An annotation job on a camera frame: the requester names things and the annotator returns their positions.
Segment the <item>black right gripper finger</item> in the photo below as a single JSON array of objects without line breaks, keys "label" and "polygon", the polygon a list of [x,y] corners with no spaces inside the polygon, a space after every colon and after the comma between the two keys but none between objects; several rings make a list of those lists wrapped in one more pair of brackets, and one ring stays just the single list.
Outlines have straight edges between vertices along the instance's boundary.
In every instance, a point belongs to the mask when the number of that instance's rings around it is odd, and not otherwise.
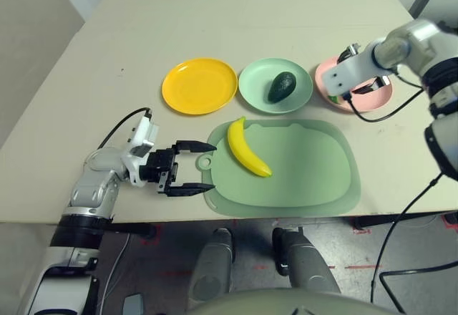
[{"label": "black right gripper finger", "polygon": [[338,60],[346,60],[348,58],[356,56],[359,53],[360,48],[360,44],[348,45],[347,48],[342,53],[340,53],[340,55],[338,56]]},{"label": "black right gripper finger", "polygon": [[357,95],[364,95],[370,92],[373,92],[376,90],[376,80],[374,80],[372,83],[365,84],[364,86],[361,86],[359,88],[353,89],[351,92]]}]

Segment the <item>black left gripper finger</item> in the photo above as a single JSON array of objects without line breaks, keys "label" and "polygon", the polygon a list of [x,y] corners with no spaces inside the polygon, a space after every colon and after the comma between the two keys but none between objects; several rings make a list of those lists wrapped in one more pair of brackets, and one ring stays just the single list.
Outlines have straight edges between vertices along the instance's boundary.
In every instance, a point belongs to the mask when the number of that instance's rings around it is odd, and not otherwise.
[{"label": "black left gripper finger", "polygon": [[200,193],[205,193],[214,189],[212,184],[205,183],[183,183],[179,186],[167,186],[165,188],[165,195],[168,197],[189,197]]},{"label": "black left gripper finger", "polygon": [[217,150],[216,146],[207,142],[197,140],[177,140],[172,149],[178,155],[181,151],[189,151],[193,153],[205,153]]}]

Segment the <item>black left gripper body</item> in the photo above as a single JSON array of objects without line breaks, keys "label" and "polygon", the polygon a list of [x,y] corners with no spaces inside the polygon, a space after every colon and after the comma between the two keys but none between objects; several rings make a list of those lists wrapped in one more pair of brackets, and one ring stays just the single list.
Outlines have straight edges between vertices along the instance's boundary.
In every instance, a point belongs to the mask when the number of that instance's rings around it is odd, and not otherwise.
[{"label": "black left gripper body", "polygon": [[140,180],[156,183],[157,192],[165,195],[178,195],[177,188],[171,186],[177,174],[175,162],[177,148],[156,150],[148,155],[145,165],[140,166]]}]

